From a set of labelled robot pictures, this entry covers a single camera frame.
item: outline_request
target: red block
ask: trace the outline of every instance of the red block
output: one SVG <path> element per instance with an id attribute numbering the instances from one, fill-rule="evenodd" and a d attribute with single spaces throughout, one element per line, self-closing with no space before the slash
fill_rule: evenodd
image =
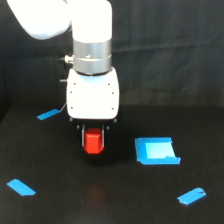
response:
<path id="1" fill-rule="evenodd" d="M 90 128 L 85 132 L 84 148 L 89 154 L 99 154 L 103 151 L 102 130 Z"/>

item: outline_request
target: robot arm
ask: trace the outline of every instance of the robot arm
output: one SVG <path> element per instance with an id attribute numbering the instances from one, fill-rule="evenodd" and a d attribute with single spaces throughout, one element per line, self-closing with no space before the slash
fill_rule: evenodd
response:
<path id="1" fill-rule="evenodd" d="M 69 29 L 70 15 L 62 0 L 7 0 L 16 19 L 33 38 L 45 40 Z"/>
<path id="2" fill-rule="evenodd" d="M 100 153 L 105 147 L 104 133 L 110 129 L 108 123 L 119 110 L 119 83 L 111 67 L 111 4 L 107 0 L 7 1 L 21 26 L 35 39 L 62 34 L 72 24 L 73 56 L 65 57 L 73 64 L 67 79 L 67 111 L 79 122 L 77 129 L 82 127 L 85 150 Z M 99 122 L 97 128 L 85 131 L 93 120 Z"/>

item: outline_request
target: black table surface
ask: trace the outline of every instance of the black table surface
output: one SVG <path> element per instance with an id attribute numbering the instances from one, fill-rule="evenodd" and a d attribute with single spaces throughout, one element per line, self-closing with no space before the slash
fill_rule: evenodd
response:
<path id="1" fill-rule="evenodd" d="M 0 223 L 224 223 L 224 109 L 126 106 L 94 163 L 66 110 L 36 118 L 51 109 L 12 106 L 0 124 Z M 139 137 L 171 137 L 181 164 L 137 162 Z M 13 179 L 36 194 L 20 196 L 7 186 Z M 180 204 L 196 187 L 207 196 Z"/>

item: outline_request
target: blue tape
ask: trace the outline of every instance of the blue tape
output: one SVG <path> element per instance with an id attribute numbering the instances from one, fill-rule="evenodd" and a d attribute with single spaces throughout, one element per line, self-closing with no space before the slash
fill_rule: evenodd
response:
<path id="1" fill-rule="evenodd" d="M 36 193 L 31 188 L 27 187 L 24 183 L 17 179 L 10 181 L 9 183 L 7 183 L 7 185 L 21 196 L 34 195 Z"/>
<path id="2" fill-rule="evenodd" d="M 169 142 L 173 143 L 171 138 L 163 137 L 163 138 L 138 138 L 138 141 L 141 143 L 162 143 Z"/>
<path id="3" fill-rule="evenodd" d="M 140 162 L 143 165 L 178 165 L 180 160 L 179 157 L 166 157 L 164 159 L 142 159 Z"/>
<path id="4" fill-rule="evenodd" d="M 51 116 L 54 116 L 55 114 L 58 114 L 60 112 L 61 112 L 60 110 L 54 109 L 54 110 L 51 110 L 47 113 L 44 113 L 44 114 L 41 114 L 41 115 L 37 116 L 37 118 L 40 119 L 40 120 L 44 120 L 44 119 L 46 119 L 48 117 L 51 117 Z"/>
<path id="5" fill-rule="evenodd" d="M 206 193 L 202 188 L 195 188 L 194 190 L 178 197 L 177 199 L 180 201 L 180 203 L 189 205 L 204 196 L 206 196 Z"/>

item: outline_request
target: black background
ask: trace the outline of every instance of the black background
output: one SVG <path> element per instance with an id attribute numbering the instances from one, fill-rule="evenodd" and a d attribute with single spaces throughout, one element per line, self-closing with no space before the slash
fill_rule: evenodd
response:
<path id="1" fill-rule="evenodd" d="M 0 0 L 0 222 L 223 223 L 224 1 L 110 2 L 126 119 L 96 166 L 66 110 L 36 119 L 65 103 L 71 33 L 32 39 Z M 181 165 L 137 163 L 138 137 L 171 137 Z M 17 195 L 15 178 L 37 194 Z M 206 198 L 179 204 L 196 187 Z"/>

